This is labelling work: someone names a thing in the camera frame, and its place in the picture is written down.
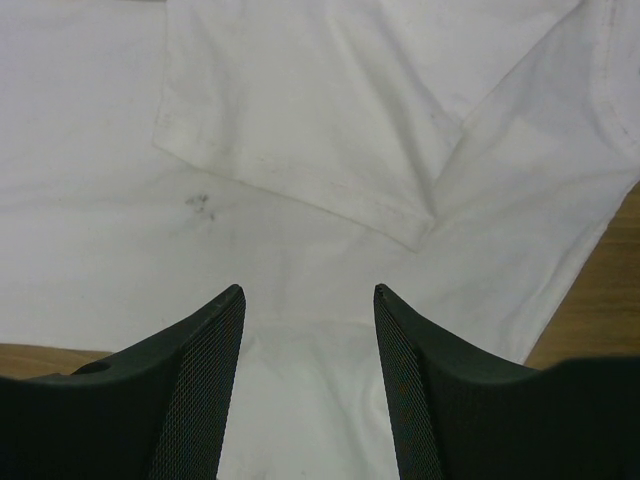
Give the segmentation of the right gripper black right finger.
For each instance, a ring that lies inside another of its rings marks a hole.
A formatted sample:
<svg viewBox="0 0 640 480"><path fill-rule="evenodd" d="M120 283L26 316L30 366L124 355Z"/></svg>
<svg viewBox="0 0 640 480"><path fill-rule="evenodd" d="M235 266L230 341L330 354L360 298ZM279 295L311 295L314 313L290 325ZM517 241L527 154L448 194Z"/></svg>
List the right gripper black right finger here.
<svg viewBox="0 0 640 480"><path fill-rule="evenodd" d="M374 291L381 369L403 479L635 479L639 360L537 370L488 353Z"/></svg>

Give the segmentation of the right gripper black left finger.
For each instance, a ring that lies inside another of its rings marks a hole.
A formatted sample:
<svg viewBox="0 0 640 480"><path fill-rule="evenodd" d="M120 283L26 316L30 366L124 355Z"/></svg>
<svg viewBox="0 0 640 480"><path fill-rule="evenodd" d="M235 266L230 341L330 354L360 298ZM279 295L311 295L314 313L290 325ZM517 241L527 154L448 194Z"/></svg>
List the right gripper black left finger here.
<svg viewBox="0 0 640 480"><path fill-rule="evenodd" d="M227 288L75 372L1 381L5 479L213 479L246 310Z"/></svg>

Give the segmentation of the white t-shirt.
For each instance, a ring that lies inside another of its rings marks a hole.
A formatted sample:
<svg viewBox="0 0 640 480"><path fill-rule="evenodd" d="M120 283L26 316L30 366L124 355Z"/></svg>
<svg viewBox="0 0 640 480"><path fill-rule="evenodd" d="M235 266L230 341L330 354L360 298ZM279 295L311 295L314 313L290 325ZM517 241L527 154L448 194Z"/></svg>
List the white t-shirt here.
<svg viewBox="0 0 640 480"><path fill-rule="evenodd" d="M386 284L522 361L639 179L635 1L5 1L1 340L247 298L223 479L394 479Z"/></svg>

